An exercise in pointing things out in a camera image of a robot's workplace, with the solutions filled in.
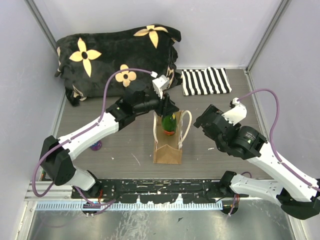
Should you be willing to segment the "green glass bottle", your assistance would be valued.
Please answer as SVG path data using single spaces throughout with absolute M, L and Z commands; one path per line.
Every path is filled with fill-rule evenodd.
M 167 136 L 173 136 L 177 131 L 177 118 L 176 114 L 167 115 L 161 119 L 161 126 L 163 132 Z

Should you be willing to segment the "watermelon print canvas bag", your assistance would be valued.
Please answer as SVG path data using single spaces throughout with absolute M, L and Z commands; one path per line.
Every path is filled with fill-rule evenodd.
M 185 131 L 183 131 L 183 118 L 189 116 L 189 122 Z M 175 113 L 177 119 L 176 132 L 173 135 L 167 135 L 162 127 L 162 118 L 153 113 L 153 163 L 167 165 L 181 165 L 183 155 L 183 142 L 188 135 L 192 124 L 192 114 L 189 110 L 182 110 Z

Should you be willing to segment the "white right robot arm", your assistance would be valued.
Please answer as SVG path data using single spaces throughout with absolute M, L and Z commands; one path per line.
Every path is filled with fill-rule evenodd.
M 320 181 L 304 174 L 288 160 L 278 160 L 270 142 L 258 130 L 240 124 L 247 116 L 246 107 L 241 103 L 230 106 L 230 110 L 222 112 L 209 105 L 195 120 L 194 126 L 202 128 L 220 152 L 248 161 L 274 181 L 248 178 L 227 170 L 219 181 L 220 193 L 225 197 L 238 194 L 270 201 L 300 220 L 318 215 Z

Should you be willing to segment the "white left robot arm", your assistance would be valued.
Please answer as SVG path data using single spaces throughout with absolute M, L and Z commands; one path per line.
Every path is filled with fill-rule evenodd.
M 120 99 L 103 109 L 97 119 L 60 138 L 47 137 L 40 154 L 40 166 L 54 185 L 71 185 L 88 198 L 95 198 L 102 189 L 100 181 L 90 171 L 74 166 L 73 161 L 96 142 L 119 132 L 136 117 L 150 111 L 166 117 L 178 112 L 179 108 L 168 93 L 148 91 L 142 83 L 133 84 Z

